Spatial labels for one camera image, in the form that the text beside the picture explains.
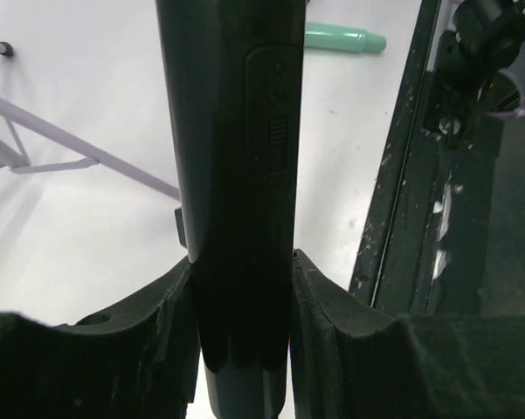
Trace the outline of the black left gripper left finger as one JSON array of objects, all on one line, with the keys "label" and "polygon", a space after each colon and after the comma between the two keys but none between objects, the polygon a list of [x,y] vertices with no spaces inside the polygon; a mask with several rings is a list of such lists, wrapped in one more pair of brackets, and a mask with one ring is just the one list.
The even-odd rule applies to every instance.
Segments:
[{"label": "black left gripper left finger", "polygon": [[189,264],[76,324],[0,313],[0,418],[183,418],[199,337]]}]

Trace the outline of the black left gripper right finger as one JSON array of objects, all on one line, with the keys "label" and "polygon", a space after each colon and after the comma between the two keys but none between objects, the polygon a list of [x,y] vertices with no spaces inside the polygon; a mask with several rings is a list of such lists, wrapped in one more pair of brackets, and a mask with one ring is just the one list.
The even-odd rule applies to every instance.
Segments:
[{"label": "black left gripper right finger", "polygon": [[299,418],[525,418],[525,316],[392,318],[294,253]]}]

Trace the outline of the lilac tripod music stand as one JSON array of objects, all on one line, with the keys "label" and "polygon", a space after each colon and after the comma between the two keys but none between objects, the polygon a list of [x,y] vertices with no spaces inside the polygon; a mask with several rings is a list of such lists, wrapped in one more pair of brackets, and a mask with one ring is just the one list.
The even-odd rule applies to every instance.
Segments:
[{"label": "lilac tripod music stand", "polygon": [[[126,78],[113,65],[73,55],[52,57],[52,67],[41,70],[36,80],[49,104],[45,115],[35,106],[19,106],[0,94],[0,117],[15,146],[0,138],[0,167],[17,174],[61,172],[103,166],[175,201],[178,187],[114,153],[125,148],[136,157],[154,149],[153,123],[139,111],[134,98],[135,79]],[[74,161],[46,164],[31,162],[18,129],[42,137],[76,155]]]}]

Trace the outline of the black toy microphone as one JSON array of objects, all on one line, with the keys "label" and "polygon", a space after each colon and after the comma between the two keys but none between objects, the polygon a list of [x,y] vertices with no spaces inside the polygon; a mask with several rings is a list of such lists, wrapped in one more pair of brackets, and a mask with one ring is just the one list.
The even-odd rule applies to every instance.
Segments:
[{"label": "black toy microphone", "polygon": [[159,1],[190,288],[218,418],[286,395],[306,5]]}]

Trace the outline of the green toy microphone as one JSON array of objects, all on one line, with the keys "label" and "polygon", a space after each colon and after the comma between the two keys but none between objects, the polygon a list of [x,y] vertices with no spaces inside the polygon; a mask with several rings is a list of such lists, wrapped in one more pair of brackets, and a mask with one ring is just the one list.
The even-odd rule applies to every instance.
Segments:
[{"label": "green toy microphone", "polygon": [[306,48],[333,52],[380,54],[386,46],[386,37],[363,29],[331,24],[305,24]]}]

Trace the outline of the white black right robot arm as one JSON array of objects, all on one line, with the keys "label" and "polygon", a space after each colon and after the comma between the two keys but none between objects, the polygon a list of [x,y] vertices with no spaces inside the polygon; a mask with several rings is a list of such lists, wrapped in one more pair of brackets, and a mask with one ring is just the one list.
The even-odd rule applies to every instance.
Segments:
[{"label": "white black right robot arm", "polygon": [[452,89],[473,89],[517,58],[525,42],[525,1],[463,1],[452,24],[440,37],[436,71]]}]

